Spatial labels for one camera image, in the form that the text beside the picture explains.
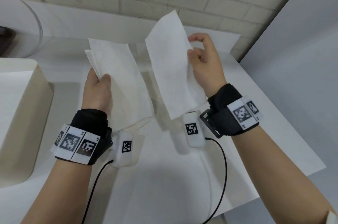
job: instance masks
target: hand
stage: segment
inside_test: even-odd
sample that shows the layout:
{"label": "hand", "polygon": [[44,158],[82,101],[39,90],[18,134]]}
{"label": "hand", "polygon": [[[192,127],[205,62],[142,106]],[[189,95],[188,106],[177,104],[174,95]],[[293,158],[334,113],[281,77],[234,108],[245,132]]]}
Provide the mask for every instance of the hand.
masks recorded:
{"label": "hand", "polygon": [[188,50],[188,58],[196,81],[203,88],[205,95],[210,98],[227,84],[221,60],[208,34],[195,33],[189,36],[188,40],[203,43],[204,50],[200,48]]}
{"label": "hand", "polygon": [[81,109],[97,109],[109,115],[112,102],[112,92],[110,87],[110,76],[104,74],[101,81],[99,81],[94,69],[91,68],[87,76],[86,84],[84,85]]}

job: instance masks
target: white cable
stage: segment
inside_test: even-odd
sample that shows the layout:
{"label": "white cable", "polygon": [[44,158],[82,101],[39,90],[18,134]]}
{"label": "white cable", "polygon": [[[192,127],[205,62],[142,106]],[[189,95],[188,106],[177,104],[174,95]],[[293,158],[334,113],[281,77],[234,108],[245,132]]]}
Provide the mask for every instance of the white cable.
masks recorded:
{"label": "white cable", "polygon": [[34,53],[36,53],[38,51],[38,49],[40,48],[41,46],[41,43],[42,43],[42,38],[43,38],[43,30],[42,30],[42,25],[41,25],[41,21],[39,19],[39,17],[36,15],[36,13],[33,11],[33,9],[28,5],[26,4],[26,2],[24,0],[20,0],[27,8],[28,10],[33,14],[35,20],[36,20],[36,23],[39,27],[39,42],[37,43],[36,47],[34,47],[27,56],[24,56],[23,58],[27,58],[27,57],[30,57],[31,55],[33,55]]}

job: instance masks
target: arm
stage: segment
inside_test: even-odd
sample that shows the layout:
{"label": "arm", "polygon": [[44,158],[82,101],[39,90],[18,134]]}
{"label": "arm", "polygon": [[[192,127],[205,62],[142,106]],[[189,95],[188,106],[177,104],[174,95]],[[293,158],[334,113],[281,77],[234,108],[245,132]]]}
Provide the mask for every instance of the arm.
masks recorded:
{"label": "arm", "polygon": [[[109,75],[99,81],[91,69],[84,87],[82,109],[107,113],[112,97],[110,86]],[[81,223],[91,173],[91,166],[57,159],[21,224]]]}
{"label": "arm", "polygon": [[[207,34],[193,34],[189,41],[201,41],[205,50],[188,51],[197,82],[207,97],[225,85],[222,64]],[[257,126],[232,137],[244,166],[264,205],[277,224],[325,223],[332,206],[284,154],[276,143]]]}

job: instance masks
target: black cable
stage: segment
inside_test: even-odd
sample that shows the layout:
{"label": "black cable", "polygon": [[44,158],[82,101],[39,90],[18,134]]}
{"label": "black cable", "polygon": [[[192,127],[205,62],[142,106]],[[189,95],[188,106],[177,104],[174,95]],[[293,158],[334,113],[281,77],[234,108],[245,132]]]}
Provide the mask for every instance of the black cable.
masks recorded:
{"label": "black cable", "polygon": [[226,180],[227,180],[227,178],[228,178],[228,165],[227,165],[227,163],[226,163],[226,154],[224,154],[224,150],[223,150],[222,146],[221,146],[216,140],[214,140],[214,139],[212,139],[212,138],[205,138],[205,139],[206,139],[206,140],[209,140],[209,141],[214,141],[214,142],[216,142],[217,145],[221,148],[222,153],[223,153],[223,157],[224,157],[224,162],[225,162],[225,164],[226,164],[226,178],[225,178],[225,180],[224,180],[224,186],[223,186],[223,192],[222,192],[222,195],[221,195],[221,199],[219,200],[218,205],[217,205],[215,211],[214,211],[214,212],[211,214],[211,216],[210,216],[205,222],[203,222],[202,224],[206,224],[207,222],[209,222],[209,220],[212,219],[212,217],[213,217],[213,216],[215,215],[215,213],[217,212],[219,206],[221,205],[221,202],[222,202],[222,199],[223,199],[223,195],[224,195],[224,191],[226,190]]}
{"label": "black cable", "polygon": [[93,186],[93,189],[92,189],[92,192],[90,193],[90,197],[89,197],[89,200],[88,200],[87,208],[86,208],[86,211],[84,212],[84,216],[83,216],[83,219],[82,219],[81,224],[84,224],[84,222],[85,222],[85,219],[86,219],[86,216],[87,216],[87,212],[88,212],[88,209],[89,209],[89,205],[90,205],[90,201],[92,200],[92,196],[93,196],[93,193],[94,193],[94,189],[95,189],[97,180],[99,179],[99,176],[100,176],[101,172],[104,170],[104,168],[105,168],[107,165],[111,164],[112,162],[114,162],[114,160],[108,161],[108,162],[101,168],[99,174],[97,175],[96,180],[95,180],[95,183],[94,183],[94,186]]}

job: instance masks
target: dark brown object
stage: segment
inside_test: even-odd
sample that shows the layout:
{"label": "dark brown object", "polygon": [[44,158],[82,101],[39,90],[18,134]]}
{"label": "dark brown object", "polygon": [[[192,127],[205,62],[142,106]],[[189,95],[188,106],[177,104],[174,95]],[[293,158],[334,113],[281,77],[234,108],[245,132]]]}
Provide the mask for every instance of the dark brown object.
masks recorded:
{"label": "dark brown object", "polygon": [[10,46],[15,36],[14,30],[0,26],[0,57],[3,57],[5,50]]}

